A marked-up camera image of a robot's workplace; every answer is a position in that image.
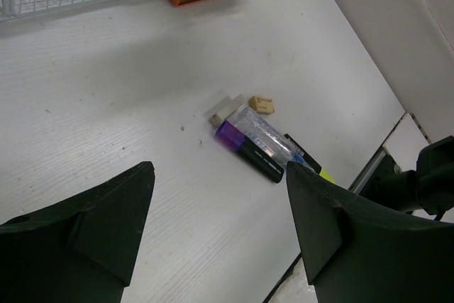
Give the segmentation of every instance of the white tabletop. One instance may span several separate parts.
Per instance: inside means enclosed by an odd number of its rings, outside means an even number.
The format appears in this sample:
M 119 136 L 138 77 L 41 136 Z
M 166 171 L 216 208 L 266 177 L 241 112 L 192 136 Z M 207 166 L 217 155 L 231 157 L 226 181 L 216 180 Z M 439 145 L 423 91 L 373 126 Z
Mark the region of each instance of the white tabletop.
M 344 187 L 404 113 L 333 0 L 128 0 L 0 39 L 0 222 L 155 165 L 125 303 L 261 302 L 299 253 L 285 181 L 212 138 L 224 96 L 272 97 Z

